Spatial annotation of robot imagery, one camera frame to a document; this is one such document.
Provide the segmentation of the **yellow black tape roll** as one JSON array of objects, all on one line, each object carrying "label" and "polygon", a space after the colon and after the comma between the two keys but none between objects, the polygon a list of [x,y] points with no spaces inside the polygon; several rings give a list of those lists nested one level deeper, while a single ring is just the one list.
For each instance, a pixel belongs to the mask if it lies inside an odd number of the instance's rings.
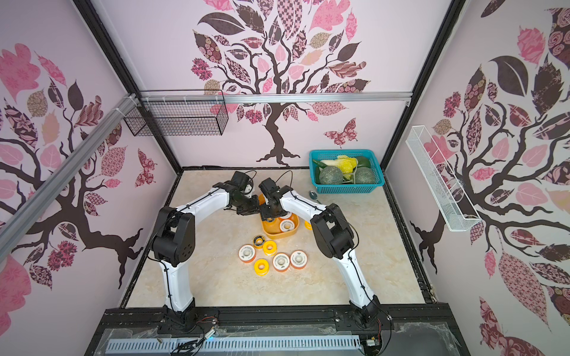
[{"label": "yellow black tape roll", "polygon": [[252,244],[256,249],[262,249],[265,242],[266,242],[266,239],[262,235],[258,235],[256,237],[254,237],[252,240]]}]

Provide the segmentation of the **teal plastic basket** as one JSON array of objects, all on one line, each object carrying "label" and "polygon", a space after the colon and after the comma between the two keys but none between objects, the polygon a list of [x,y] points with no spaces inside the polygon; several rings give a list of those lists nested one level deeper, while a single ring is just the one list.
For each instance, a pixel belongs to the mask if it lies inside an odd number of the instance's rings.
[{"label": "teal plastic basket", "polygon": [[367,194],[385,184],[371,150],[313,150],[310,176],[319,194]]}]

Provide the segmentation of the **yellow tape roll centre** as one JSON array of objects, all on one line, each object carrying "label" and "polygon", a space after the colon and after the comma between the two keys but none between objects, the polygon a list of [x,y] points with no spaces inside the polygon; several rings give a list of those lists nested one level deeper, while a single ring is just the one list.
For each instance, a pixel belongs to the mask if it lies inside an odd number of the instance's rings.
[{"label": "yellow tape roll centre", "polygon": [[278,253],[277,243],[273,240],[267,241],[263,244],[263,252],[267,256],[274,256]]}]

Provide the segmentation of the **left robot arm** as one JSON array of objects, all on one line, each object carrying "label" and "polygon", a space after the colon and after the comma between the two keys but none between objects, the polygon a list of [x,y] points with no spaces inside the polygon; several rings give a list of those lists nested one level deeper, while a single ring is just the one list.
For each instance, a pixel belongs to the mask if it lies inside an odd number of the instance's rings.
[{"label": "left robot arm", "polygon": [[188,330],[194,325],[195,299],[189,284],[188,262],[196,243],[197,225],[219,210],[234,209],[237,214],[258,213],[254,183],[219,182],[206,194],[178,207],[159,210],[151,236],[153,261],[160,264],[166,289],[165,315],[172,323]]}]

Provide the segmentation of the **green melon left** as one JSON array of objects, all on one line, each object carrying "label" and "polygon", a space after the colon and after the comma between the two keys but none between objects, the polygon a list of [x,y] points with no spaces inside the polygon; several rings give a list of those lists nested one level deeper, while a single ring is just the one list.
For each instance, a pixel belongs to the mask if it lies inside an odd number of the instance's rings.
[{"label": "green melon left", "polygon": [[335,166],[327,166],[320,169],[320,185],[341,185],[344,182],[344,175],[341,169]]}]

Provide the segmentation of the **green melon right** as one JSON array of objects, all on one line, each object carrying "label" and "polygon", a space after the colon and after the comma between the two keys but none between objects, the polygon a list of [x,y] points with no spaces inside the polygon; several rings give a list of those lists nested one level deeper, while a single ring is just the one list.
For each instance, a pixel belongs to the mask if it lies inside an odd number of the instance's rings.
[{"label": "green melon right", "polygon": [[377,184],[376,175],[371,168],[358,167],[354,173],[354,183],[360,185],[374,185]]}]

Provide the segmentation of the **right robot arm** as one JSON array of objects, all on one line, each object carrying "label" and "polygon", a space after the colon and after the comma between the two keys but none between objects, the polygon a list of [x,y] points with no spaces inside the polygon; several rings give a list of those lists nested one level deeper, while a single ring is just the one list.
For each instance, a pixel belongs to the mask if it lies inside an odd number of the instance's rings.
[{"label": "right robot arm", "polygon": [[336,204],[325,206],[302,197],[289,186],[260,188],[265,203],[260,208],[263,219],[292,213],[310,223],[319,251],[332,259],[347,286],[350,305],[361,326],[376,322],[381,304],[366,282],[356,256],[359,236]]}]

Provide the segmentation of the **yellow plastic storage box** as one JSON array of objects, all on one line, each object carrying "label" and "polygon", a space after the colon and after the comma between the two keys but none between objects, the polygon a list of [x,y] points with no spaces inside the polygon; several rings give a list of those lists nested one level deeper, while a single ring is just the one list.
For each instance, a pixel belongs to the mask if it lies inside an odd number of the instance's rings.
[{"label": "yellow plastic storage box", "polygon": [[300,219],[297,215],[288,213],[273,220],[262,220],[261,224],[264,234],[270,240],[279,240],[293,236],[298,230]]}]

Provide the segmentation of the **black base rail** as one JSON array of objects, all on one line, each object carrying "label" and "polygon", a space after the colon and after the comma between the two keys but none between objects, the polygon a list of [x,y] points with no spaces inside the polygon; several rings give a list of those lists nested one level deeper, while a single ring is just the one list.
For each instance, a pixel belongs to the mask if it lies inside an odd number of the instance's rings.
[{"label": "black base rail", "polygon": [[[332,325],[340,331],[362,333],[356,325],[355,309],[350,305],[312,306],[230,306],[192,307],[180,317],[166,307],[158,308],[116,308],[107,309],[89,343],[86,355],[93,355],[107,329],[130,329],[145,331],[155,329],[160,334],[197,335],[216,319],[220,326],[301,326]],[[382,304],[380,312],[371,320],[384,323],[387,331],[406,323],[446,323],[450,329],[460,355],[469,355],[465,339],[460,332],[451,308],[446,303],[432,304]]]}]

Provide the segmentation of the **yellow tape roll bottom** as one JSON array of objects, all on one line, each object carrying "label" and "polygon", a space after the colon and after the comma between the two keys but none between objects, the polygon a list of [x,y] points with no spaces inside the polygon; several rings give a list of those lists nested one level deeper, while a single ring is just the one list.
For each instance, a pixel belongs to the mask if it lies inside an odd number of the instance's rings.
[{"label": "yellow tape roll bottom", "polygon": [[258,276],[265,276],[268,274],[270,270],[270,264],[267,260],[265,259],[258,259],[255,261],[254,264],[254,271],[255,274],[257,274]]}]

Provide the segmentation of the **orange tape roll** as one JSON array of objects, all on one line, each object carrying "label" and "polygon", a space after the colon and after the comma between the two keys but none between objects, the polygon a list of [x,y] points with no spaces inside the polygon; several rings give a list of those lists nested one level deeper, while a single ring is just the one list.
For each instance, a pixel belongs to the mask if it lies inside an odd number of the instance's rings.
[{"label": "orange tape roll", "polygon": [[289,256],[289,261],[292,268],[303,269],[307,265],[308,256],[305,252],[296,250]]},{"label": "orange tape roll", "polygon": [[273,268],[278,272],[285,272],[290,267],[289,255],[277,253],[273,258]]},{"label": "orange tape roll", "polygon": [[295,229],[295,223],[294,223],[292,220],[289,220],[289,219],[287,219],[287,220],[282,220],[282,221],[280,222],[279,227],[280,227],[281,232],[285,233],[285,232],[288,232],[288,231],[293,231],[293,230]]},{"label": "orange tape roll", "polygon": [[292,213],[288,212],[287,214],[285,214],[284,216],[281,216],[279,218],[282,220],[287,220],[287,219],[291,218],[291,216],[292,216]]},{"label": "orange tape roll", "polygon": [[243,263],[251,263],[256,258],[256,248],[253,245],[243,245],[238,251],[238,257]]}]

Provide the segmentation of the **green melon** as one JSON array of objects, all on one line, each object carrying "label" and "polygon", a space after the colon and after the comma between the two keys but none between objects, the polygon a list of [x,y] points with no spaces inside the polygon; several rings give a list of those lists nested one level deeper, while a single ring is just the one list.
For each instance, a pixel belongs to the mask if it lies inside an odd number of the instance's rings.
[{"label": "green melon", "polygon": [[344,182],[344,175],[341,169],[335,166],[327,166],[320,169],[320,185],[341,185]]},{"label": "green melon", "polygon": [[360,185],[374,185],[377,184],[376,175],[371,168],[358,167],[354,173],[354,183]]}]

